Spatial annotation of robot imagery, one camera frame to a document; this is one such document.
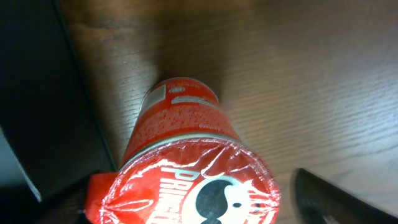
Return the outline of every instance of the wooden table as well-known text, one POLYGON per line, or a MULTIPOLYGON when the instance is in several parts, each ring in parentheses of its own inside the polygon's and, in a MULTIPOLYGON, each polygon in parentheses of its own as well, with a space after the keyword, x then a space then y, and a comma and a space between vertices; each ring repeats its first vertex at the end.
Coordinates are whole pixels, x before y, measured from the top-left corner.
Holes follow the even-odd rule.
POLYGON ((209 84, 295 223, 305 167, 398 215, 398 4, 315 0, 61 0, 117 161, 158 80, 209 84))

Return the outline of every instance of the clear plastic wrap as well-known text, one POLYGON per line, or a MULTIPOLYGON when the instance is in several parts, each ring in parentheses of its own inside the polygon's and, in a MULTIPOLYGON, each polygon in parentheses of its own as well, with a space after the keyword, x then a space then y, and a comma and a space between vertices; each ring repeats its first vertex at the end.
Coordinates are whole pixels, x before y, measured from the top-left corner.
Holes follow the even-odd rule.
POLYGON ((120 173, 91 177, 92 223, 273 223, 280 194, 265 164, 242 144, 188 138, 151 149, 120 173))

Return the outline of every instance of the red can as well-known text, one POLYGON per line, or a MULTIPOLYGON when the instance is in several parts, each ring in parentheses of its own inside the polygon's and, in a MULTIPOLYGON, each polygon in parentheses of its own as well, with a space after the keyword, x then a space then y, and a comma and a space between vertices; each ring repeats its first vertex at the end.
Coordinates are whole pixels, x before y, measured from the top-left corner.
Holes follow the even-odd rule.
POLYGON ((145 96, 118 173, 90 179, 92 223, 273 223, 280 194, 202 82, 173 78, 145 96))

